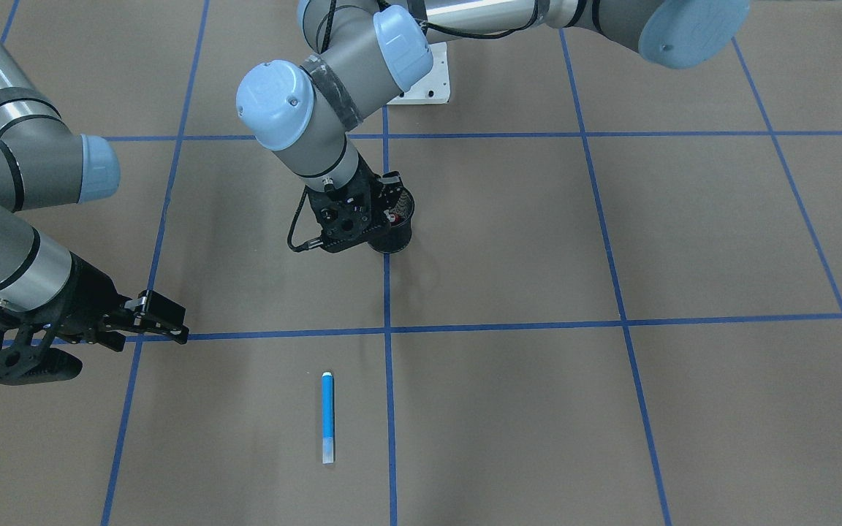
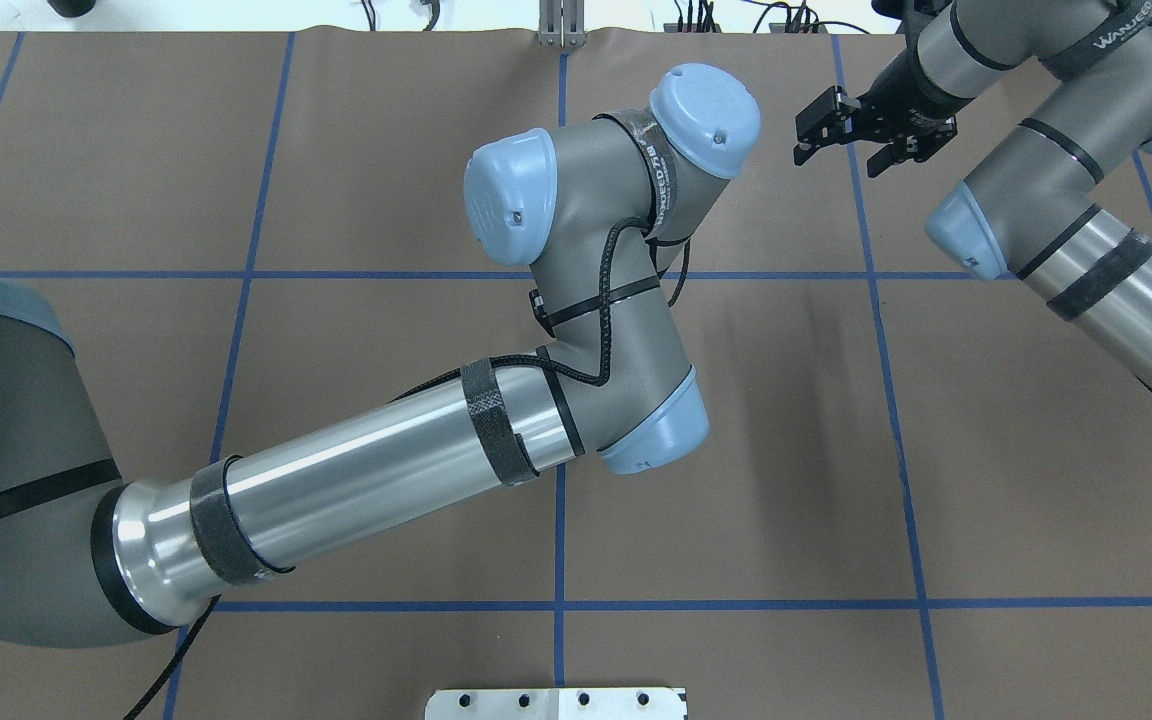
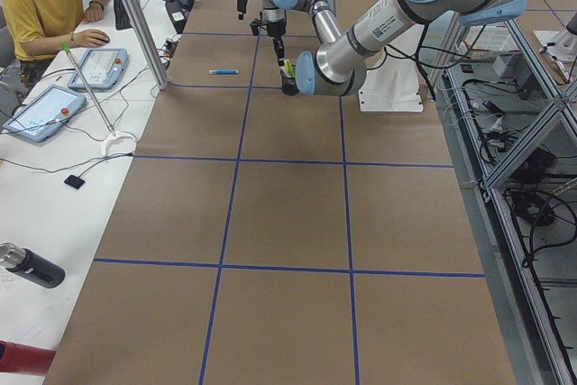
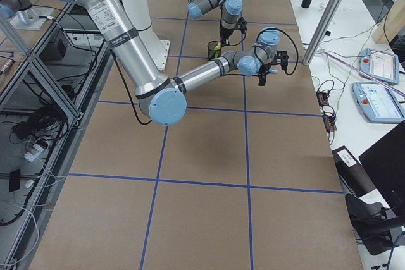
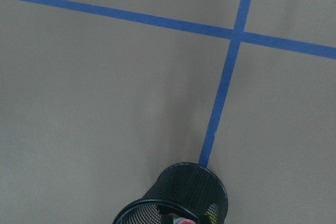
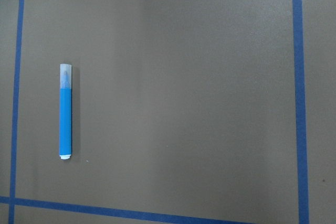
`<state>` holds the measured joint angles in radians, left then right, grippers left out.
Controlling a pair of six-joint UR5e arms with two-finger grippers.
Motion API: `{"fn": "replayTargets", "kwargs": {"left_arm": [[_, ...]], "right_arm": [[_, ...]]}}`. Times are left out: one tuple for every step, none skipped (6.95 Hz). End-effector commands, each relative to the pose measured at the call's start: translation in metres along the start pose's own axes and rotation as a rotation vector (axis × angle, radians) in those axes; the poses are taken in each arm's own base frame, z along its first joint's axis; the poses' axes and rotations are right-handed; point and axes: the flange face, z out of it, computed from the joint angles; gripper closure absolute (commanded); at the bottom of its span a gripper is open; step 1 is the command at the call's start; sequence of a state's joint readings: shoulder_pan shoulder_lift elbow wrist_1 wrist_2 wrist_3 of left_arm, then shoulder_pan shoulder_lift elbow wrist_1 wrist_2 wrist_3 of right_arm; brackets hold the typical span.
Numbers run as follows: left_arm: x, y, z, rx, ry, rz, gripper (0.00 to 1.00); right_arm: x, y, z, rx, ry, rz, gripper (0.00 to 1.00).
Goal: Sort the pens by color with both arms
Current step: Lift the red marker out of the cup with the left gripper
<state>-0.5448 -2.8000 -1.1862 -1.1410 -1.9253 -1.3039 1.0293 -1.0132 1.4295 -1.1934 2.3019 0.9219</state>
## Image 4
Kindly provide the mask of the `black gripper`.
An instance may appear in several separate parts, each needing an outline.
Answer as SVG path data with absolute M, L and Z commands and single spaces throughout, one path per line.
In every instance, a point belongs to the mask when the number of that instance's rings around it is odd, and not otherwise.
M 266 76 L 270 73 L 271 66 L 269 64 L 262 64 L 258 70 L 258 85 L 266 85 Z
M 230 36 L 234 32 L 234 28 L 235 28 L 234 24 L 226 26 L 224 26 L 222 23 L 220 24 L 220 43 L 222 46 L 224 46 L 225 43 L 226 45 L 230 45 L 231 43 Z

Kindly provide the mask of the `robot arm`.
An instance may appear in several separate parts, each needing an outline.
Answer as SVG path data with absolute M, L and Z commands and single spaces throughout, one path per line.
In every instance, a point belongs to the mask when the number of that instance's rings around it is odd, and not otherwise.
M 271 67 L 287 67 L 287 53 L 278 51 L 278 30 L 267 27 L 248 51 L 225 52 L 203 65 L 169 78 L 158 70 L 119 0 L 63 0 L 84 7 L 96 27 L 120 60 L 135 84 L 140 110 L 157 124 L 170 126 L 179 122 L 187 108 L 185 94 L 233 70 L 245 76 L 258 75 L 264 85 Z
M 221 9 L 221 20 L 219 26 L 220 44 L 229 44 L 229 38 L 234 31 L 239 30 L 246 33 L 246 21 L 241 16 L 242 0 L 187 0 L 187 9 L 193 18 L 200 18 L 202 15 L 216 9 Z

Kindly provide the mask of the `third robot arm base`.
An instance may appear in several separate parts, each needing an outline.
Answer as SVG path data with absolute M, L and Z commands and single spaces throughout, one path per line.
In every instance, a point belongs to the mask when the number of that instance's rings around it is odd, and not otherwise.
M 1 0 L 1 15 L 17 30 L 40 30 L 44 24 L 30 0 Z

